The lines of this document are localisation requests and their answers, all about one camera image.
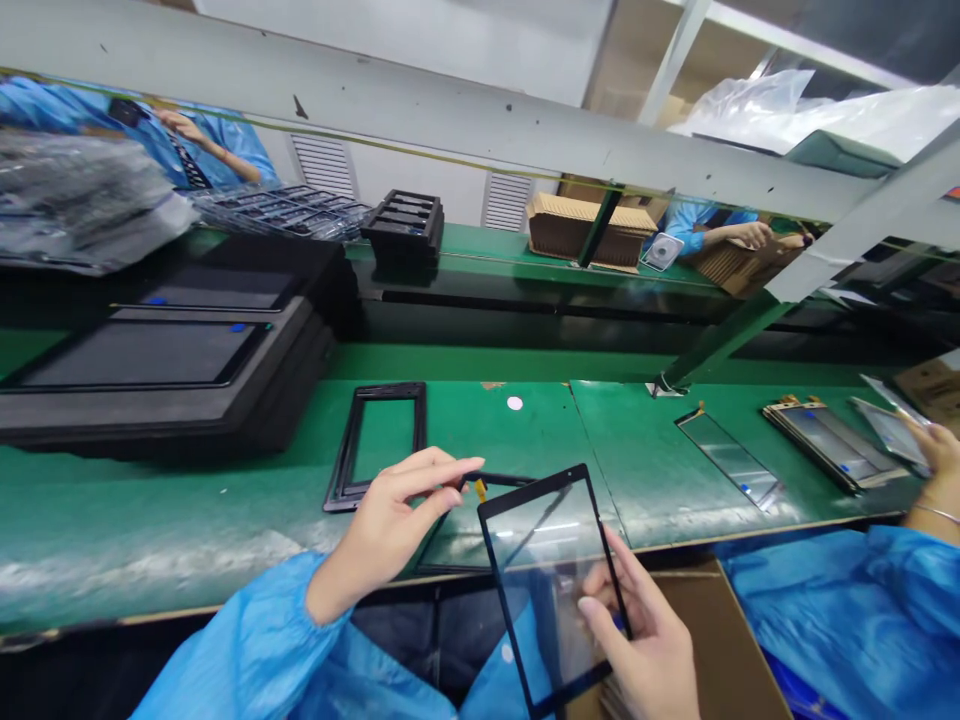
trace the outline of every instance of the blue gown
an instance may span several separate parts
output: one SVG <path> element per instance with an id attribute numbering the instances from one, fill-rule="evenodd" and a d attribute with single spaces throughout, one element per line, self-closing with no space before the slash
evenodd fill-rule
<path id="1" fill-rule="evenodd" d="M 323 556 L 303 553 L 268 570 L 227 602 L 173 655 L 133 715 L 152 718 L 526 718 L 506 634 L 460 708 L 350 623 L 317 626 L 306 610 Z M 517 617 L 531 695 L 550 692 L 533 605 Z"/>
<path id="2" fill-rule="evenodd" d="M 124 91 L 124 94 L 135 93 Z M 148 105 L 139 104 L 150 116 L 141 119 L 136 128 L 130 128 L 107 114 L 110 106 L 110 97 L 107 95 L 62 85 L 40 84 L 22 77 L 0 83 L 0 125 L 69 135 L 77 135 L 85 127 L 122 132 L 147 149 L 153 159 L 160 163 L 170 182 L 178 188 L 189 188 L 190 182 L 167 131 L 150 112 Z M 267 151 L 251 125 L 203 113 L 204 110 L 226 112 L 217 108 L 195 103 L 178 105 L 193 108 L 183 110 L 182 114 L 193 120 L 201 132 L 217 145 L 257 168 L 261 182 L 277 180 Z M 233 170 L 190 141 L 181 140 L 181 144 L 213 187 L 226 188 L 244 182 Z"/>
<path id="3" fill-rule="evenodd" d="M 663 232 L 683 240 L 683 250 L 680 255 L 693 255 L 703 250 L 703 233 L 694 228 L 705 225 L 714 215 L 717 208 L 697 202 L 672 202 L 664 213 L 661 225 Z M 760 216 L 757 213 L 737 210 L 730 214 L 724 225 L 740 225 L 754 222 Z"/>
<path id="4" fill-rule="evenodd" d="M 960 717 L 960 548 L 898 527 L 732 545 L 718 552 L 760 645 L 831 705 Z"/>

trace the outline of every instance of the stack of black trays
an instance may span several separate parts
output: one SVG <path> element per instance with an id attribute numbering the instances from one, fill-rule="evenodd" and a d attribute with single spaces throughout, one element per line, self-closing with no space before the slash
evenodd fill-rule
<path id="1" fill-rule="evenodd" d="M 377 266 L 436 267 L 443 241 L 443 206 L 432 195 L 391 190 L 360 226 Z"/>
<path id="2" fill-rule="evenodd" d="M 228 238 L 7 376 L 0 443 L 174 465 L 285 450 L 336 345 L 317 308 L 348 323 L 356 277 L 338 244 L 254 240 Z"/>

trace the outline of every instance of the cardboard box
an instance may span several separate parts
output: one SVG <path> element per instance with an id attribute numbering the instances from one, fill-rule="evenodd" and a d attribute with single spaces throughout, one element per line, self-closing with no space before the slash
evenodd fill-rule
<path id="1" fill-rule="evenodd" d="M 894 379 L 924 415 L 960 437 L 960 348 L 905 370 Z"/>
<path id="2" fill-rule="evenodd" d="M 537 193 L 527 205 L 530 249 L 540 255 L 576 260 L 600 212 L 600 203 Z M 657 231 L 645 210 L 618 207 L 600 241 L 594 261 L 636 268 L 644 241 Z"/>
<path id="3" fill-rule="evenodd" d="M 673 572 L 652 573 L 693 638 L 697 693 L 703 720 L 791 720 L 776 680 L 716 558 Z M 626 720 L 615 677 L 601 686 L 599 712 Z"/>
<path id="4" fill-rule="evenodd" d="M 747 250 L 731 242 L 720 242 L 696 255 L 688 255 L 682 262 L 744 300 L 770 282 L 801 252 L 801 248 L 784 250 L 776 243 L 759 250 Z"/>

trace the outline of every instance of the green metal post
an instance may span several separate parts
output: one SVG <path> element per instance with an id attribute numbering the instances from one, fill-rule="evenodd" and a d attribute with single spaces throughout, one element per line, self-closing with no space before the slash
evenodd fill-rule
<path id="1" fill-rule="evenodd" d="M 732 353 L 794 305 L 761 290 L 722 323 L 705 330 L 690 352 L 660 373 L 657 386 L 661 390 L 682 390 L 695 381 L 706 380 Z"/>
<path id="2" fill-rule="evenodd" d="M 600 247 L 600 241 L 603 240 L 603 234 L 607 231 L 607 225 L 610 224 L 610 218 L 613 217 L 613 211 L 617 209 L 617 203 L 623 197 L 624 185 L 613 184 L 603 196 L 603 202 L 600 203 L 600 212 L 593 220 L 590 226 L 590 232 L 587 233 L 587 240 L 583 243 L 583 250 L 580 251 L 580 257 L 577 258 L 577 265 L 587 267 L 593 262 L 593 256 L 597 254 L 597 248 Z"/>

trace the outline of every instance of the bracelet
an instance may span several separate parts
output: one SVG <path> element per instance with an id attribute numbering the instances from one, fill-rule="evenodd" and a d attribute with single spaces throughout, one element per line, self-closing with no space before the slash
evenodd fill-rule
<path id="1" fill-rule="evenodd" d="M 932 508 L 929 505 L 924 505 L 922 503 L 914 503 L 913 505 L 917 510 L 926 510 L 927 512 L 936 513 L 942 517 L 945 517 L 947 520 L 952 520 L 955 525 L 960 525 L 960 518 L 956 518 L 950 513 L 944 512 L 943 510 L 937 510 Z"/>

